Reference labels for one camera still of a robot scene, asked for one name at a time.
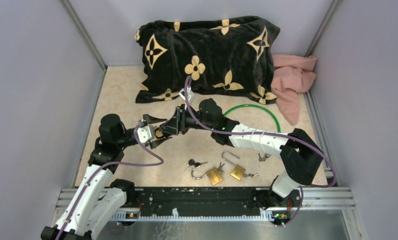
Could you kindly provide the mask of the black headed keys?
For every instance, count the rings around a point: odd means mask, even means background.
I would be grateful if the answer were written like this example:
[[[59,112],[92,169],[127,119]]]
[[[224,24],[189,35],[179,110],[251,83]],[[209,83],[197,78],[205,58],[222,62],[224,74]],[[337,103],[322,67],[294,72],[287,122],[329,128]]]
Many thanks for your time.
[[[205,165],[208,162],[196,162],[194,159],[190,159],[187,162],[187,165],[185,166],[185,168],[183,169],[183,171],[185,171],[187,168],[196,168],[196,167],[200,167],[201,165]]]

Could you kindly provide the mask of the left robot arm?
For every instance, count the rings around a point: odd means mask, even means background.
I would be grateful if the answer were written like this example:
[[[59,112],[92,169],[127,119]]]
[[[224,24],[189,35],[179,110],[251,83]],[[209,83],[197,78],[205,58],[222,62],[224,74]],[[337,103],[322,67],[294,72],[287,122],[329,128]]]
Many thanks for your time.
[[[103,116],[81,185],[62,216],[54,226],[46,226],[40,238],[95,240],[120,207],[133,206],[137,200],[133,182],[116,179],[107,193],[103,189],[122,164],[125,148],[139,145],[145,149],[156,137],[153,125],[165,121],[145,114],[136,127],[127,129],[119,115]]]

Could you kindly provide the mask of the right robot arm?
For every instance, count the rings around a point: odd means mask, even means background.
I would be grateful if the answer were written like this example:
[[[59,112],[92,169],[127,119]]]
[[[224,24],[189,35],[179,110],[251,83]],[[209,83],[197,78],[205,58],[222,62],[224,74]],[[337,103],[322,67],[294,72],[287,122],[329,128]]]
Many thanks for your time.
[[[281,159],[284,172],[272,183],[268,199],[282,206],[299,186],[310,186],[323,161],[323,153],[312,138],[300,128],[290,133],[269,132],[246,126],[224,116],[212,99],[200,102],[199,109],[182,104],[173,116],[159,126],[163,136],[185,134],[190,129],[211,131],[220,145],[249,148]]]

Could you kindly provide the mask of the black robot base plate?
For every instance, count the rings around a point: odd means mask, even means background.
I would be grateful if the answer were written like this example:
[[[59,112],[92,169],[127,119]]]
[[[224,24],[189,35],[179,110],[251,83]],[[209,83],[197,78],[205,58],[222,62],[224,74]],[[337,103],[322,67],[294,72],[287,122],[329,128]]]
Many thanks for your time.
[[[268,187],[136,187],[129,202],[111,220],[136,221],[269,221],[287,223],[302,203],[295,189],[281,198]]]

